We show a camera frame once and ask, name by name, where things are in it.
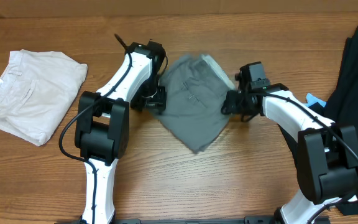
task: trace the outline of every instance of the table surface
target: table surface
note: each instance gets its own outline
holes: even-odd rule
[[[284,83],[300,100],[307,93],[327,100],[345,39],[357,25],[358,13],[0,19],[0,75],[11,50],[62,51],[89,66],[80,93],[95,91],[123,61],[118,33],[128,44],[160,42],[170,63],[187,53],[211,54],[231,79],[241,66],[262,61],[271,82]],[[84,165],[58,149],[58,136],[77,106],[78,98],[41,147],[0,131],[0,223],[53,223],[82,214]],[[271,215],[298,189],[291,153],[267,118],[247,124],[231,119],[198,155],[148,112],[131,111],[130,119],[114,186],[117,218]],[[73,141],[71,128],[64,145],[78,154]],[[332,223],[358,223],[358,216],[337,210],[326,214]]]

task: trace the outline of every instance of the white cloth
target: white cloth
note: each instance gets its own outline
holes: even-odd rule
[[[87,70],[61,52],[12,51],[0,77],[0,129],[37,146],[45,144]]]

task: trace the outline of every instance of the blue cloth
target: blue cloth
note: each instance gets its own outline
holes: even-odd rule
[[[315,104],[315,103],[319,103],[322,107],[326,106],[326,102],[323,100],[320,100],[319,98],[313,96],[311,93],[308,93],[306,95],[306,101],[307,103],[305,103],[305,106],[310,107],[311,105]]]

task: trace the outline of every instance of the wooden table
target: wooden table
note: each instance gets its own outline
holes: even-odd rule
[[[0,75],[10,50],[62,51],[87,63],[80,93],[103,86],[122,63],[118,33],[128,44],[163,44],[170,63],[183,54],[211,54],[230,78],[262,61],[272,83],[295,96],[327,100],[335,88],[346,37],[358,13],[0,19]],[[58,136],[36,147],[0,131],[0,223],[41,224],[77,219],[85,206],[84,165],[62,155]],[[233,118],[205,152],[194,155],[150,114],[131,111],[131,136],[114,186],[118,218],[143,220],[271,215],[298,189],[293,159],[267,118]],[[65,136],[68,152],[74,128]],[[327,213],[332,223],[358,216]]]

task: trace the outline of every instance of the folded gray cloth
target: folded gray cloth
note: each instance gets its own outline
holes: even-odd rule
[[[234,89],[221,67],[209,55],[185,55],[161,77],[167,108],[151,113],[194,153],[204,151],[227,124],[221,114],[226,92]]]

